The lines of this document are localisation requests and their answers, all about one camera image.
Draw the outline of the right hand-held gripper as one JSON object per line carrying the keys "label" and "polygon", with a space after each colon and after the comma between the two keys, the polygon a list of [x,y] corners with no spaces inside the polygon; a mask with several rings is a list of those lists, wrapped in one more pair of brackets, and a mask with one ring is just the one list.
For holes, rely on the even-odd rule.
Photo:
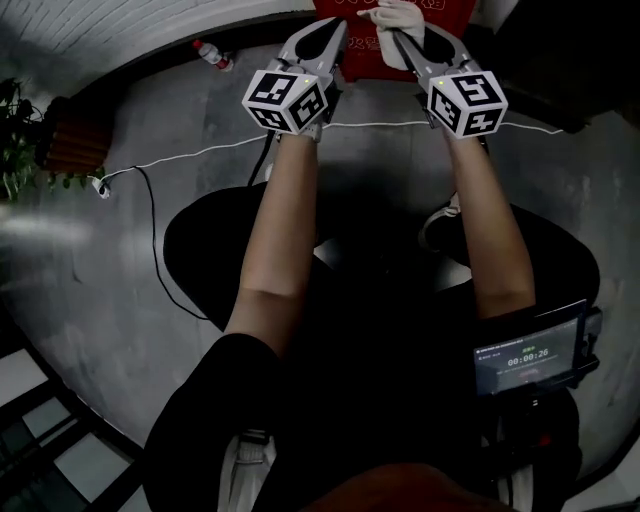
{"label": "right hand-held gripper", "polygon": [[393,38],[426,92],[429,116],[450,135],[464,139],[498,130],[508,109],[507,98],[494,74],[470,59],[458,37],[441,27],[426,27],[423,51],[403,31],[394,31]]}

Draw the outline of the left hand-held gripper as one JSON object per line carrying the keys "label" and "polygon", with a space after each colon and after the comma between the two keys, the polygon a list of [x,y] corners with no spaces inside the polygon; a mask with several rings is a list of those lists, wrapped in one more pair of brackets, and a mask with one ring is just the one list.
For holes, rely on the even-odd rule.
{"label": "left hand-held gripper", "polygon": [[341,95],[334,75],[347,28],[339,17],[315,21],[293,34],[267,68],[255,72],[242,105],[260,127],[300,133],[331,121]]}

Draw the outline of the red fire equipment box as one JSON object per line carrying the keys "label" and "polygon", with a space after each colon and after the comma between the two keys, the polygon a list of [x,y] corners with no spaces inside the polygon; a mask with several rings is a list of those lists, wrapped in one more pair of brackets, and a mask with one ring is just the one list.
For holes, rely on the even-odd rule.
{"label": "red fire equipment box", "polygon": [[[476,0],[404,0],[415,4],[426,22],[461,37],[469,24]],[[359,79],[415,82],[409,71],[388,67],[382,58],[374,24],[357,15],[378,5],[378,0],[313,0],[317,18],[341,17],[347,21],[347,49],[340,70],[348,83]]]}

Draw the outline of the white terry cloth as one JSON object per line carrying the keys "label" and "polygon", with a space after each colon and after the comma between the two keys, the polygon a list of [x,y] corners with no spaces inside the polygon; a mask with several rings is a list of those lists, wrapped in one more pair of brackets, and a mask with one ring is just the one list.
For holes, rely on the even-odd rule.
{"label": "white terry cloth", "polygon": [[359,10],[357,15],[376,26],[384,63],[391,68],[407,71],[408,67],[394,42],[392,30],[398,29],[411,36],[423,47],[425,21],[420,8],[404,0],[378,0],[377,7]]}

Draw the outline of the person's left forearm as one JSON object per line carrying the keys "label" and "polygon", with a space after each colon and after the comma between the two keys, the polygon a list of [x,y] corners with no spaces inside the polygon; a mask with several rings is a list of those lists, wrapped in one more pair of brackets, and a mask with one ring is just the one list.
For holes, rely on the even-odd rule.
{"label": "person's left forearm", "polygon": [[317,143],[281,138],[244,257],[240,293],[304,294],[316,240]]}

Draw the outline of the person's right forearm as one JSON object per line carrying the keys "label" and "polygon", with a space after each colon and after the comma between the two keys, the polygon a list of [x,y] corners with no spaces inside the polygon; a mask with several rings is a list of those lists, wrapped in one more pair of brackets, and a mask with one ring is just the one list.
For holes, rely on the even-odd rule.
{"label": "person's right forearm", "polygon": [[475,138],[448,135],[478,316],[492,318],[536,304],[533,267],[490,159]]}

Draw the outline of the plastic water bottle red label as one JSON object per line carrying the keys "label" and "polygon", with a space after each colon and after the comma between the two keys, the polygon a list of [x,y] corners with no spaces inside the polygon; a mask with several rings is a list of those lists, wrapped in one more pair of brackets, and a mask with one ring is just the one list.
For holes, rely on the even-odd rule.
{"label": "plastic water bottle red label", "polygon": [[221,52],[215,45],[202,40],[194,40],[192,47],[199,57],[222,72],[229,72],[233,69],[233,60],[229,54]]}

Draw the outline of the person's right sneaker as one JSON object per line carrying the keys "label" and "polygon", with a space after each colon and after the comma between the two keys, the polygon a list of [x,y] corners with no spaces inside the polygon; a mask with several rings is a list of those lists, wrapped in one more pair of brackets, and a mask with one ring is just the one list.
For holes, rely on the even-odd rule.
{"label": "person's right sneaker", "polygon": [[458,222],[461,213],[458,193],[429,216],[418,233],[419,246],[428,252],[437,253],[446,241],[448,231]]}

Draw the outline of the green leafy plant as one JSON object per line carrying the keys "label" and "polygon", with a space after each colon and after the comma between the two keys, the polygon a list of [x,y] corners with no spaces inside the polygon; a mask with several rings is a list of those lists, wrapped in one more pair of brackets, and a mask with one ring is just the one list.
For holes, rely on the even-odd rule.
{"label": "green leafy plant", "polygon": [[[87,102],[71,100],[93,111],[110,112]],[[74,182],[86,187],[92,176],[100,178],[104,175],[104,164],[86,175],[53,173],[39,168],[35,162],[35,149],[46,110],[41,111],[22,94],[17,79],[0,80],[0,200],[17,200],[24,189],[36,185],[40,173],[47,176],[50,189],[56,186],[68,189]]]}

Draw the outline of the black phone with lit screen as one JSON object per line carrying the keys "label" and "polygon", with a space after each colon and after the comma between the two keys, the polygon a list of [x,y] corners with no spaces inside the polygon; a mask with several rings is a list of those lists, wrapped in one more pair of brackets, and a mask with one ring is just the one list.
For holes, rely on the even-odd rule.
{"label": "black phone with lit screen", "polygon": [[580,300],[487,321],[473,349],[477,395],[499,395],[576,369],[585,316],[586,302]]}

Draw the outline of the person's black clothing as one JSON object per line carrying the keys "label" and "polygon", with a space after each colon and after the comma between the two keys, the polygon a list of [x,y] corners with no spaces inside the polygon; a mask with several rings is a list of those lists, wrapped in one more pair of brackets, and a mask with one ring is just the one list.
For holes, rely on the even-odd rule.
{"label": "person's black clothing", "polygon": [[[220,330],[265,189],[207,194],[164,235],[169,274]],[[533,263],[536,306],[592,304],[600,285],[592,252],[547,219],[512,209]],[[470,349],[482,325],[473,285],[429,297],[377,291],[377,277],[360,288],[314,258],[284,358],[246,334],[214,342],[146,441],[142,485],[152,512],[214,512],[225,451],[251,429],[273,435],[277,450],[255,512],[297,512],[383,465],[435,466],[465,484],[473,478]]]}

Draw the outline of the black framed glass partition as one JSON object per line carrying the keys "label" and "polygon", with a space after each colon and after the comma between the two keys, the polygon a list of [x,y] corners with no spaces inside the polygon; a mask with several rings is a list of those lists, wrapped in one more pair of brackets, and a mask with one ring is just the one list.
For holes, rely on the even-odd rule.
{"label": "black framed glass partition", "polygon": [[0,304],[0,512],[150,512],[141,455]]}

